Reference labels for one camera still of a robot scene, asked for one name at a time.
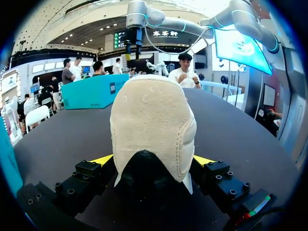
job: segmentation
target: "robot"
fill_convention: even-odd
[[[154,65],[154,64],[150,63],[149,60],[146,60],[146,66],[147,66],[147,68],[149,68],[152,71],[160,72],[162,70],[163,76],[168,77],[168,75],[169,75],[169,72],[166,68],[166,64],[165,64],[164,61],[161,61],[160,63]]]

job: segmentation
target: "display screen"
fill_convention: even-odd
[[[17,86],[17,74],[14,73],[10,76],[4,77],[1,82],[2,94]]]
[[[39,83],[33,84],[33,86],[30,88],[31,93],[34,93],[39,90]]]
[[[217,57],[251,66],[268,75],[272,68],[266,61],[261,44],[238,32],[234,25],[215,30]]]
[[[213,71],[246,71],[246,65],[242,65],[216,56],[216,45],[212,44],[212,70]]]
[[[83,71],[82,73],[85,74],[85,73],[90,73],[90,67],[89,66],[83,66]]]
[[[276,90],[271,86],[264,84],[263,105],[273,107],[275,105],[275,95]]]
[[[114,34],[115,49],[124,47],[124,36],[126,31],[120,31]]]

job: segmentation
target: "black t-shirt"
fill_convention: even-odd
[[[59,84],[58,84],[57,79],[52,81],[52,87],[53,87],[53,89],[52,89],[53,93],[59,92]]]

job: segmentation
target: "black round platform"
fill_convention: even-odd
[[[273,206],[289,199],[299,179],[291,158],[274,138],[250,116],[203,90],[186,89],[197,121],[195,154],[231,165],[235,177],[251,183],[251,193],[264,188],[277,196]],[[25,184],[54,183],[71,176],[74,166],[112,153],[111,106],[101,110],[64,110],[43,122],[15,146]],[[209,196],[197,188],[176,208],[154,214],[109,187],[96,196],[77,219],[101,230],[207,230],[220,231],[228,220]],[[264,223],[273,218],[269,215]]]

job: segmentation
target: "person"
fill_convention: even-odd
[[[35,109],[35,102],[33,98],[30,98],[29,94],[25,95],[24,103],[24,114],[27,115],[29,112]]]
[[[76,77],[73,81],[76,82],[76,81],[79,81],[81,80],[81,73],[82,73],[82,67],[79,66],[81,62],[81,57],[77,57],[75,62],[74,62],[74,65],[72,65],[69,70],[74,74],[74,76]]]
[[[121,75],[122,74],[122,70],[120,66],[121,59],[117,58],[115,61],[116,61],[116,64],[112,67],[112,72],[114,73],[114,75]]]
[[[198,75],[189,69],[192,56],[188,53],[179,55],[180,68],[169,73],[169,79],[181,85],[182,88],[201,88]]]
[[[52,98],[55,104],[56,111],[60,110],[60,95],[59,95],[59,81],[57,77],[52,78]]]
[[[282,113],[275,112],[273,109],[270,109],[269,111],[279,118],[279,119],[275,119],[275,120],[274,120],[274,123],[275,123],[277,126],[280,126],[280,124],[281,124],[281,119],[282,119]]]
[[[50,88],[49,87],[44,87],[42,89],[42,93],[38,96],[39,105],[42,106],[43,100],[48,99],[48,98],[51,98]],[[54,103],[53,100],[51,100],[51,103],[47,103],[47,104],[44,104],[44,105],[46,105],[48,108],[52,107],[53,113],[54,114],[56,113],[56,108],[55,108],[56,106],[55,106],[55,103]]]
[[[102,61],[96,61],[93,64],[93,69],[94,69],[94,74],[92,75],[92,77],[106,75]]]
[[[68,84],[68,83],[72,83],[76,76],[69,70],[70,66],[71,66],[71,60],[70,59],[65,59],[63,61],[63,65],[64,65],[64,69],[62,72],[62,82],[63,85]]]
[[[269,111],[272,112],[275,116],[279,117],[280,119],[282,118],[282,113],[275,112],[273,109],[270,109]]]

